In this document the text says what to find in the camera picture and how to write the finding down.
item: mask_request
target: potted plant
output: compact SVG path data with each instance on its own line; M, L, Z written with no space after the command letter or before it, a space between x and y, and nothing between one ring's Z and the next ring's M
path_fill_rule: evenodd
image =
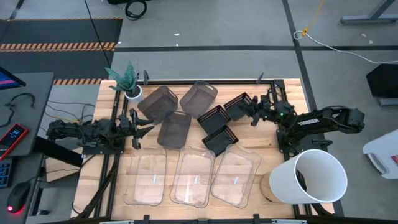
M105 70L108 72L109 76L115 79L118 83L117 86L110 86L110 88L113 90L123 91L124 96L133 103L139 103L144 99L142 88L137 85L139 73L137 73L137 75L135 74L134 67L131 65L131 62L129 62L126 72L124 72L124 76L110 68L105 68Z

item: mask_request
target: black plastic basket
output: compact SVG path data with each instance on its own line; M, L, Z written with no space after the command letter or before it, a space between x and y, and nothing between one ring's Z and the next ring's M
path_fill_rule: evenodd
M220 127L226 125L231 121L231 118L221 105L217 105L204 115L200 116L197 121L207 134L211 134Z
M214 102L218 90L212 85L198 80L181 98L180 105L184 112L198 119Z
M239 139L227 125L224 125L201 141L209 150L213 151L216 156L218 156L225 151L227 146L237 143Z
M157 143L172 149L183 147L187 140L191 119L191 115L180 111L168 114L163 120Z
M247 93L242 93L233 100L224 104L224 107L229 117L231 117L233 121L237 121L244 115L247 115L251 102L252 99L250 96Z
M159 124L177 106L178 97L166 86L160 86L139 102L137 107L148 119L154 120L154 124Z

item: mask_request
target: robotic arm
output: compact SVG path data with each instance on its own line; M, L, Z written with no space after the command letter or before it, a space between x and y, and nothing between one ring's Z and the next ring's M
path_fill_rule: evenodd
M132 121L129 121L125 114L120 115L118 118L119 125L108 119L96 120L94 123L85 122L84 124L64 123L62 120L56 120L49 124L46 135L49 141L72 137L81 139L80 146L96 147L102 145L110 149L119 148L126 137L132 136L132 146L135 149L140 149L141 145L138 139L142 139L154 126L143 129L137 127L151 124L153 121L139 119L134 109L130 110L130 117Z
M341 131L342 133L360 133L364 128L364 113L359 109L350 109L345 106L327 106L320 110L298 115L294 106L286 101L278 101L273 104L270 99L270 91L266 95L255 96L252 102L243 108L246 115L253 117L252 126L256 126L260 119L272 121L279 124L278 130L280 147L295 147L300 141L311 134L321 134L331 131ZM318 141L318 143L330 145L331 141Z

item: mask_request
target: white cable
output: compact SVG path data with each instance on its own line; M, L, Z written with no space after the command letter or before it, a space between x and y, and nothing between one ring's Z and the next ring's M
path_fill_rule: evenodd
M294 32L293 38L296 39L296 40L300 40L301 38L303 38L303 37L301 36L302 33L303 33L303 31L301 31L301 30ZM364 59L364 60L367 60L367 61L370 62L370 63L375 63L375 64L378 64L378 65L380 65L380 64L385 64L385 63L398 63L398 60L396 60L396 61L389 61L389 62L374 62L374 61L372 61L372 60L370 60L370 59L367 59L366 57L363 57L363 56L361 56L361 55L359 55L359 54L352 53L352 52L348 52L348 51L344 51L344 50L335 49L335 48L333 48L333 47L330 47L330 46L328 46L328 45L326 45L326 44L323 44L323 43L321 43L321 42L315 40L314 38L312 38L312 37L311 37L310 35L308 35L308 34L305 34L305 35L306 35L308 38L310 38L312 41L314 41L315 43L317 43L317 44L319 44L319 45L322 45L322 46L324 46L324 47L327 47L327 48L329 48L329 49L335 50L335 51L340 52L340 53L355 55L355 56L360 57L360 58L362 58L362 59Z

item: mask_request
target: concrete floor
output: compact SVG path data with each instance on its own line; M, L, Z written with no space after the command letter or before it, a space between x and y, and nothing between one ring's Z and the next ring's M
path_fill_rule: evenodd
M13 10L12 2L7 3ZM298 29L308 25L319 1L289 1ZM367 14L379 0L326 0L312 26L310 35L330 45L398 45L398 24L342 26L344 15ZM88 0L93 17L123 16L123 5L109 6L106 1ZM387 11L398 14L398 2ZM0 7L0 19L11 12ZM81 0L25 0L17 18L88 17ZM284 7L281 1L243 0L152 0L147 14L138 21L123 20L119 47L170 47L209 45L283 45L292 46ZM315 45L302 39L301 45ZM373 60L398 60L397 51L357 52ZM337 52L303 52L308 77L318 108L328 105L358 107L366 115L366 128L359 134L328 133L334 143L329 151L345 167L348 189L341 199L347 217L398 220L398 180L383 179L362 153L367 142L398 126L394 115L398 107L381 108L372 98L366 74L377 65ZM116 52L112 68L123 72L128 61L137 71L146 69L151 78L301 78L294 51L189 51L189 52ZM64 101L93 103L98 86L55 86L50 99L62 95ZM58 108L80 114L81 106ZM57 116L67 116L48 110ZM51 119L45 118L45 127ZM51 207L48 221L68 218L74 191L59 190L67 195L63 203L49 203L53 192L46 192L40 208ZM30 218L41 223L44 217Z

